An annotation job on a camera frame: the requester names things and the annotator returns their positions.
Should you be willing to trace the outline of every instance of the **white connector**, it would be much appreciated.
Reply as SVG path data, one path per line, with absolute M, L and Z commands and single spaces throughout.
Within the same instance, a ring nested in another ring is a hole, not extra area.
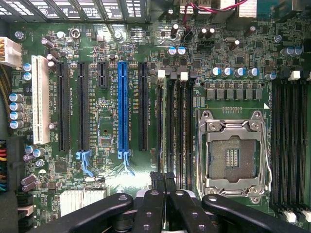
M 21 69 L 21 45 L 8 37 L 0 37 L 0 64 Z
M 49 67 L 45 57 L 32 56 L 32 80 L 34 144 L 45 144 L 51 141 Z

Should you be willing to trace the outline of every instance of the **white pci slot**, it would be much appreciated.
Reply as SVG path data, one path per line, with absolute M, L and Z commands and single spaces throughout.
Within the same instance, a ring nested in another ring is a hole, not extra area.
M 50 142 L 50 91 L 48 60 L 32 56 L 34 144 Z

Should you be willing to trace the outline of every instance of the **black pcie slot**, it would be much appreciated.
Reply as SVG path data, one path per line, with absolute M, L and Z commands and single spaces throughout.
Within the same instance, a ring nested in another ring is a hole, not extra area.
M 157 171 L 161 171 L 161 116 L 162 116 L 162 96 L 163 96 L 163 90 L 160 85 L 156 88 L 157 94 L 156 94 L 156 149 L 157 149 Z
M 97 63 L 98 87 L 108 89 L 108 64 L 106 62 Z
M 89 150 L 88 66 L 78 63 L 78 150 Z
M 138 112 L 138 149 L 142 151 L 148 149 L 148 77 L 146 62 L 138 64 Z
M 176 114 L 176 186 L 183 188 L 183 102 L 184 102 L 184 83 L 178 81 L 176 84 L 177 91 L 177 114 Z
M 69 132 L 69 71 L 68 64 L 56 65 L 57 75 L 57 113 L 58 113 L 58 149 L 67 152 L 70 149 Z

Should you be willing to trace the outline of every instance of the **power connector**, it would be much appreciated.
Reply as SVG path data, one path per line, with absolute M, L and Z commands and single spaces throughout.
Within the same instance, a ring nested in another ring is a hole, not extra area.
M 8 37 L 0 37 L 0 64 L 21 70 L 22 47 Z

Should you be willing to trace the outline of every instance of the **pcie slot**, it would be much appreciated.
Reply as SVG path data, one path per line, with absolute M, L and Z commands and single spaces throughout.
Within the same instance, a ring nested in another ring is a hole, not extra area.
M 138 112 L 138 149 L 142 151 L 148 149 L 148 77 L 146 62 L 138 64 Z
M 50 90 L 48 60 L 32 56 L 33 132 L 34 144 L 50 142 Z
M 128 77 L 127 63 L 118 62 L 118 158 L 128 155 Z
M 88 66 L 78 63 L 78 150 L 89 150 L 89 100 L 88 100 Z
M 97 63 L 98 87 L 108 89 L 108 67 L 106 62 Z
M 58 113 L 58 149 L 70 149 L 69 132 L 69 73 L 64 62 L 57 64 L 57 113 Z

